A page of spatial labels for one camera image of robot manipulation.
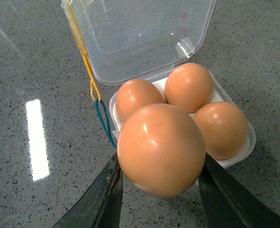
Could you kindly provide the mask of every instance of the blue rubber band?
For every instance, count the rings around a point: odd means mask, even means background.
[[[105,113],[105,119],[106,119],[106,124],[107,124],[107,126],[105,125],[105,122],[104,122],[104,120],[102,119],[102,116],[101,116],[101,113],[100,113],[100,110],[99,110],[99,104],[98,104],[98,102],[99,102],[99,101],[98,101],[98,98],[97,98],[97,99],[95,100],[95,102],[94,102],[94,106],[95,106],[95,108],[96,108],[96,112],[97,112],[97,114],[98,114],[99,120],[100,120],[100,122],[101,122],[101,124],[102,124],[102,127],[103,127],[103,129],[105,130],[105,133],[106,133],[108,139],[110,140],[111,144],[112,144],[115,148],[117,148],[116,143],[115,143],[114,140],[112,139],[111,124],[110,124],[110,119],[108,118],[108,113],[107,113],[106,106],[105,106],[103,100],[101,100],[100,103],[102,104],[102,107],[103,107],[103,110],[104,110],[104,113]]]

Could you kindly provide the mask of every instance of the yellow rubber band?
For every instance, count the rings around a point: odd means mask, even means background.
[[[80,53],[82,55],[83,61],[85,63],[85,66],[86,66],[86,69],[87,69],[87,72],[88,72],[88,75],[89,75],[89,78],[90,78],[91,97],[94,101],[96,100],[95,96],[94,96],[94,91],[93,91],[93,89],[95,89],[95,91],[98,95],[98,101],[101,101],[102,100],[102,95],[101,95],[101,92],[100,92],[100,90],[97,86],[97,83],[94,79],[94,76],[93,76],[93,68],[92,68],[92,64],[91,64],[90,59],[89,59],[89,55],[88,55],[86,46],[85,46],[84,38],[83,38],[83,35],[81,33],[79,24],[77,22],[77,19],[75,18],[75,14],[73,12],[73,9],[72,9],[70,3],[68,3],[68,8],[67,9],[68,9],[67,13],[71,17],[71,21],[69,21],[69,25],[70,25],[70,28],[72,30],[73,36],[75,38],[75,41],[77,43],[77,46],[80,50]]]

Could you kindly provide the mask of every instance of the granite countertop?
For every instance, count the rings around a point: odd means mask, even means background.
[[[280,1],[217,1],[190,62],[205,65],[254,126],[255,149],[228,171],[280,215]],[[119,88],[99,87],[106,103]],[[39,163],[49,167],[37,181],[29,107],[41,108]],[[0,0],[0,228],[51,227],[113,153],[60,1]],[[207,227],[196,185],[171,199],[123,187],[121,227]]]

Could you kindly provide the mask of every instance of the brown egg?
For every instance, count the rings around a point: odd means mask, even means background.
[[[248,121],[243,112],[228,102],[212,102],[194,115],[205,139],[206,152],[215,160],[235,156],[248,136]]]
[[[118,159],[126,178],[157,197],[186,191],[205,163],[202,134],[186,112],[169,104],[135,111],[121,129]]]
[[[169,75],[164,96],[168,104],[194,113],[210,101],[213,89],[213,79],[207,69],[200,64],[186,63]]]
[[[164,103],[160,91],[149,81],[133,79],[124,83],[116,96],[116,111],[121,123],[146,105]]]

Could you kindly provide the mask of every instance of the clear plastic lid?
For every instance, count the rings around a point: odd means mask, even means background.
[[[69,4],[95,77],[116,85],[190,58],[203,42],[215,0],[71,0]]]

